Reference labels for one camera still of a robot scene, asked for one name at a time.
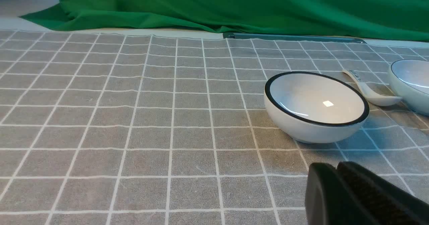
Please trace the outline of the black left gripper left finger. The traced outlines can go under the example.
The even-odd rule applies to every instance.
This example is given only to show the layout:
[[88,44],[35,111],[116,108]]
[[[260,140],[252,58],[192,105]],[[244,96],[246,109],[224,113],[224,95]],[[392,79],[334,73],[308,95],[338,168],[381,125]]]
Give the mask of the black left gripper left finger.
[[336,169],[330,164],[309,166],[305,190],[305,211],[309,225],[368,225],[369,219],[352,199]]

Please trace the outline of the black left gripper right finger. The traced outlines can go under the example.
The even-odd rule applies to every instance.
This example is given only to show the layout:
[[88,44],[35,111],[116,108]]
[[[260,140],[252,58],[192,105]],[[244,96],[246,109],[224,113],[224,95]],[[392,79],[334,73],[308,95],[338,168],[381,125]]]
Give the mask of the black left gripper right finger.
[[337,172],[354,199],[380,225],[427,225],[428,204],[352,161]]

